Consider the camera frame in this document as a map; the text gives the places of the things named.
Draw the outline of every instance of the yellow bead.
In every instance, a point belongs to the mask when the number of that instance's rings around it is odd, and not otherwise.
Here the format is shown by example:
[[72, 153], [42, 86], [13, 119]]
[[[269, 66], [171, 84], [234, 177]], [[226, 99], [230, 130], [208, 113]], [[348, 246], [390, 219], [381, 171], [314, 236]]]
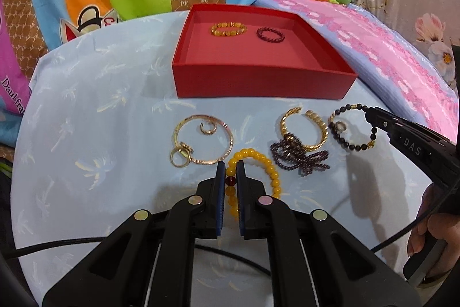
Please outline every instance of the yellow bead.
[[231, 196], [229, 198], [229, 205], [231, 205], [232, 207], [238, 206], [238, 198], [236, 198], [235, 196]]
[[238, 162], [238, 160], [231, 158], [229, 160], [229, 167], [236, 167], [237, 162]]
[[238, 207], [237, 206], [230, 207], [230, 215], [238, 217]]
[[236, 189], [234, 186], [227, 186], [225, 188], [225, 194], [229, 197], [233, 197], [236, 193]]
[[265, 171], [266, 171], [266, 173], [271, 174], [273, 172], [276, 172], [277, 169], [275, 168], [274, 165], [269, 165], [268, 167], [266, 167]]
[[228, 167], [225, 170], [225, 173], [227, 174], [227, 176], [235, 176], [236, 175], [236, 168], [235, 167]]

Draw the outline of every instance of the red box front side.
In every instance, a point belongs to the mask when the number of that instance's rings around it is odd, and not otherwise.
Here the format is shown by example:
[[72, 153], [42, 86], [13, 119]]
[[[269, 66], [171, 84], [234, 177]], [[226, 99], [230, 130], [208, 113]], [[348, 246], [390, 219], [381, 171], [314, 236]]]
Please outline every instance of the red box front side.
[[[232, 37], [211, 34], [214, 24], [232, 21], [243, 23], [247, 31]], [[284, 41], [260, 39], [256, 32], [261, 27], [278, 30]], [[357, 77], [300, 16], [251, 6], [194, 5], [172, 63], [179, 98], [342, 99]]]

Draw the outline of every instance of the silver rivet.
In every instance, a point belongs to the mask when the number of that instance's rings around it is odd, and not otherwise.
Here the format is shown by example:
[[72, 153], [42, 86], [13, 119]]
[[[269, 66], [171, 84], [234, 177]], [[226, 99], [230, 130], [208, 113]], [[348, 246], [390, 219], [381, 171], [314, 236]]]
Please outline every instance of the silver rivet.
[[313, 212], [313, 217], [318, 221], [323, 221], [327, 219], [327, 213], [323, 210], [316, 210]]
[[260, 204], [263, 204], [264, 206], [268, 206], [273, 203], [273, 198], [270, 196], [260, 196], [258, 201]]
[[139, 210], [134, 214], [134, 218], [139, 221], [145, 220], [148, 217], [149, 213], [146, 210]]
[[193, 204], [194, 206], [196, 206], [197, 204], [200, 204], [202, 202], [203, 202], [203, 198], [201, 198], [200, 196], [191, 196], [189, 198], [189, 203]]

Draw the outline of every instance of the gold bead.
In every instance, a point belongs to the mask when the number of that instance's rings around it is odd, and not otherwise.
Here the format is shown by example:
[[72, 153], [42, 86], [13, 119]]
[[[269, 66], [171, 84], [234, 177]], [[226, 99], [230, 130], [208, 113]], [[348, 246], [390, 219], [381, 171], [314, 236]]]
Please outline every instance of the gold bead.
[[276, 172], [276, 168], [274, 165], [269, 165], [268, 167], [266, 167], [265, 171], [267, 174], [270, 174], [270, 173], [273, 173], [273, 172]]
[[225, 188], [225, 195], [228, 197], [233, 197], [236, 193], [236, 189], [234, 186], [227, 186]]
[[235, 196], [229, 197], [229, 205], [233, 206], [238, 206], [238, 198]]
[[234, 167], [228, 167], [228, 168], [225, 170], [225, 173], [227, 174], [227, 176], [235, 176], [235, 175], [236, 175], [236, 168], [234, 168]]
[[230, 207], [230, 215], [234, 217], [238, 217], [238, 207], [237, 206]]

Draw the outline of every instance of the gold twisted cuff bracelet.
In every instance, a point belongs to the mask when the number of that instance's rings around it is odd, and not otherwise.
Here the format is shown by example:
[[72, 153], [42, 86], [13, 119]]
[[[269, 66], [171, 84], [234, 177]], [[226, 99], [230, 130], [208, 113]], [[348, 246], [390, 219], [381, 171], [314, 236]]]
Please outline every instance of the gold twisted cuff bracelet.
[[[237, 30], [228, 30], [221, 32], [218, 28], [238, 28]], [[216, 37], [233, 37], [246, 32], [247, 27], [242, 23], [218, 23], [211, 26], [211, 34]]]
[[[288, 128], [286, 127], [286, 119], [288, 116], [291, 116], [293, 114], [298, 114], [302, 110], [302, 107], [295, 107], [290, 109], [289, 111], [284, 114], [284, 116], [281, 118], [280, 121], [280, 131], [281, 135], [284, 137], [286, 133], [288, 133]], [[327, 125], [326, 123], [321, 119], [321, 117], [316, 114], [315, 112], [308, 110], [305, 112], [305, 116], [308, 117], [309, 119], [313, 120], [321, 129], [321, 141], [316, 144], [316, 145], [303, 145], [304, 149], [306, 152], [311, 152], [318, 150], [321, 146], [324, 145], [324, 143], [327, 140], [327, 136], [329, 134], [329, 131], [327, 130]]]
[[[227, 151], [220, 158], [218, 158], [216, 160], [199, 160], [199, 159], [192, 158], [192, 154], [193, 154], [192, 147], [190, 147], [189, 145], [187, 145], [184, 142], [179, 142], [178, 135], [179, 135], [180, 129], [186, 123], [188, 123], [189, 121], [195, 120], [195, 119], [205, 120], [208, 124], [213, 125], [213, 128], [211, 130], [207, 131], [207, 130], [205, 130], [203, 128], [204, 124], [201, 123], [200, 124], [200, 131], [203, 134], [206, 134], [206, 135], [214, 134], [217, 131], [217, 124], [221, 125], [224, 128], [224, 130], [227, 132], [227, 135], [229, 136], [229, 139], [230, 139], [229, 147], [228, 147]], [[230, 154], [231, 149], [233, 147], [233, 134], [232, 134], [229, 126], [226, 123], [224, 123], [222, 120], [220, 120], [220, 119], [218, 119], [216, 117], [213, 117], [213, 116], [208, 116], [208, 115], [193, 115], [193, 116], [190, 116], [190, 117], [182, 120], [179, 124], [177, 124], [176, 128], [174, 129], [174, 132], [172, 134], [172, 139], [173, 139], [173, 142], [174, 142], [174, 148], [172, 149], [171, 154], [169, 154], [169, 160], [171, 161], [171, 164], [174, 165], [174, 167], [177, 167], [177, 168], [186, 167], [187, 165], [190, 164], [190, 162], [195, 163], [195, 164], [202, 164], [202, 165], [215, 164], [218, 161], [224, 160]], [[185, 163], [183, 163], [183, 164], [174, 163], [173, 157], [174, 157], [174, 155], [176, 153], [180, 153], [186, 159]]]

